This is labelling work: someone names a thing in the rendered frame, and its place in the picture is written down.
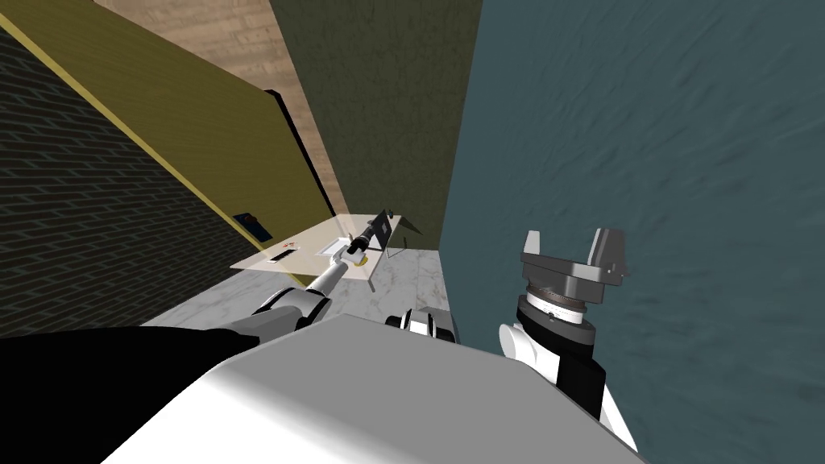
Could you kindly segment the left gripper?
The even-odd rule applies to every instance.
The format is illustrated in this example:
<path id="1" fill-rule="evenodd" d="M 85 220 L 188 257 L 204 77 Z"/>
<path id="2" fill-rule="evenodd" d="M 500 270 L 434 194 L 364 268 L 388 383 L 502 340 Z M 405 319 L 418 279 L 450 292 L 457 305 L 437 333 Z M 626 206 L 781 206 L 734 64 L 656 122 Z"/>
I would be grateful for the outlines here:
<path id="1" fill-rule="evenodd" d="M 369 226 L 372 232 L 369 247 L 371 250 L 385 251 L 392 236 L 392 225 L 387 210 L 382 210 L 378 216 L 369 222 Z"/>

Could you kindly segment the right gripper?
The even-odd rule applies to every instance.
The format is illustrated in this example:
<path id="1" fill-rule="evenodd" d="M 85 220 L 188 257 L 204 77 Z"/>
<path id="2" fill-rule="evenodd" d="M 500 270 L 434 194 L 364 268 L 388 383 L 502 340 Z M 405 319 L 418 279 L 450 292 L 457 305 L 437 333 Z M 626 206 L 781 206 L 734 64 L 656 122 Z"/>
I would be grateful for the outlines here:
<path id="1" fill-rule="evenodd" d="M 619 229 L 597 229 L 587 264 L 541 255 L 541 233 L 530 230 L 520 261 L 528 293 L 562 304 L 603 303 L 604 289 L 620 286 L 629 275 L 625 236 Z"/>

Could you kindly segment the pale beige table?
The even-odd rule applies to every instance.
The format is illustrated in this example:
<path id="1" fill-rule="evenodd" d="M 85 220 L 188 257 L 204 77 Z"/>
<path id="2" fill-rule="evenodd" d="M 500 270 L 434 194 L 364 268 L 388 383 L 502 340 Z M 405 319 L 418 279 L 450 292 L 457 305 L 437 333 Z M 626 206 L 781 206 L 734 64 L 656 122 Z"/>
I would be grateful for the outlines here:
<path id="1" fill-rule="evenodd" d="M 231 267 L 240 270 L 319 276 L 330 266 L 334 254 L 341 248 L 345 250 L 351 240 L 363 233 L 375 217 L 370 214 L 339 214 Z M 393 236 L 403 217 L 398 214 L 388 217 Z M 385 251 L 371 250 L 368 245 L 364 254 L 367 257 L 366 263 L 358 267 L 349 263 L 348 269 L 342 275 L 344 279 L 365 280 L 370 283 L 380 260 L 387 256 L 388 252 L 387 248 Z"/>

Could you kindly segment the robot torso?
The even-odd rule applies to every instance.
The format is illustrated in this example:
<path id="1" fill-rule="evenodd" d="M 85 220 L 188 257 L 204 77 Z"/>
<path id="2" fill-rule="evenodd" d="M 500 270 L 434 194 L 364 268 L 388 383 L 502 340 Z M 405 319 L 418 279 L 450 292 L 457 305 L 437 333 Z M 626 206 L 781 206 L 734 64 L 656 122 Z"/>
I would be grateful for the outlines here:
<path id="1" fill-rule="evenodd" d="M 339 314 L 218 364 L 102 464 L 648 464 L 528 365 Z"/>

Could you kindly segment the olive yellow door leaf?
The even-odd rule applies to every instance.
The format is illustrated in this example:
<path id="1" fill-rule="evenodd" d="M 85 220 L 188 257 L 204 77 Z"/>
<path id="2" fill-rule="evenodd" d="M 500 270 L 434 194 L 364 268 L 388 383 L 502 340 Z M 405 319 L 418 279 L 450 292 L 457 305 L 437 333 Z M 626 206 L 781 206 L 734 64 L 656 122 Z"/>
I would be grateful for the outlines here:
<path id="1" fill-rule="evenodd" d="M 0 0 L 0 24 L 254 251 L 331 218 L 269 93 L 92 0 Z"/>

